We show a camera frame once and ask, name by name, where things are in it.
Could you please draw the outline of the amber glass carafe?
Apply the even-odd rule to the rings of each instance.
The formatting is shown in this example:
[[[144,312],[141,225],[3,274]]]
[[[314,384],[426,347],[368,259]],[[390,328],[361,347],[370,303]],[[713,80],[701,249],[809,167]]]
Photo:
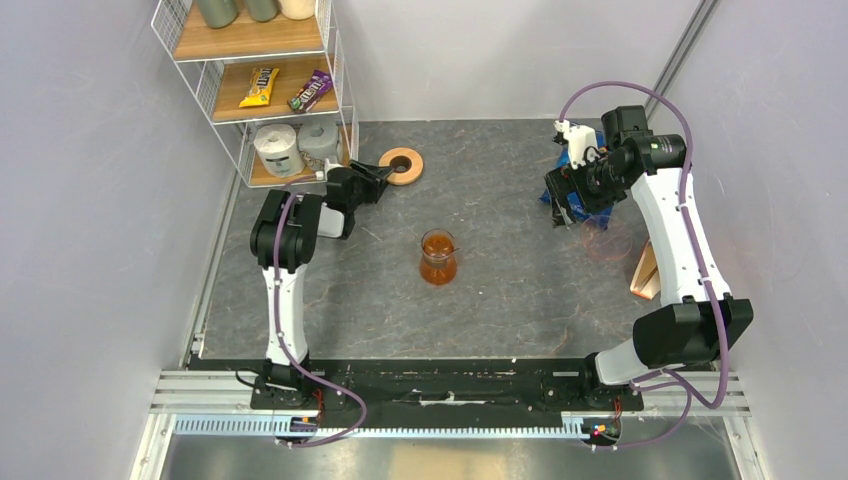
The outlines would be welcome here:
[[[432,285],[446,285],[457,274],[458,250],[453,235],[444,229],[427,231],[420,241],[421,259],[419,273],[423,280]]]

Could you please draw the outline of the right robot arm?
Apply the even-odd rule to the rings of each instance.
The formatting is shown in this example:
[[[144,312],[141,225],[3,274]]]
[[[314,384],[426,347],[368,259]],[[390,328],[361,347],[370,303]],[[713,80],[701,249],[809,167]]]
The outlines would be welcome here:
[[[661,287],[660,308],[637,319],[629,339],[586,358],[579,400],[601,409],[617,393],[649,391],[649,380],[667,375],[667,387],[718,408],[728,391],[729,350],[754,311],[750,300],[733,295],[710,252],[692,190],[688,140],[654,133],[640,105],[605,113],[600,132],[565,119],[554,128],[565,155],[545,176],[555,225],[578,222],[576,205],[589,217],[633,198]]]

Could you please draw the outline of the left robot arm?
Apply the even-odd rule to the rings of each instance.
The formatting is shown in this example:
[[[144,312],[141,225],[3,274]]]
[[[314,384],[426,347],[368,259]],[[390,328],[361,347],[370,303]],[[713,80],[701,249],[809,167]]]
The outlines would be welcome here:
[[[266,359],[253,386],[251,406],[301,408],[316,383],[303,374],[309,356],[304,329],[304,292],[308,264],[320,237],[347,239],[355,211],[379,201],[394,170],[353,161],[324,172],[326,193],[270,191],[249,238],[262,270],[268,303]]]

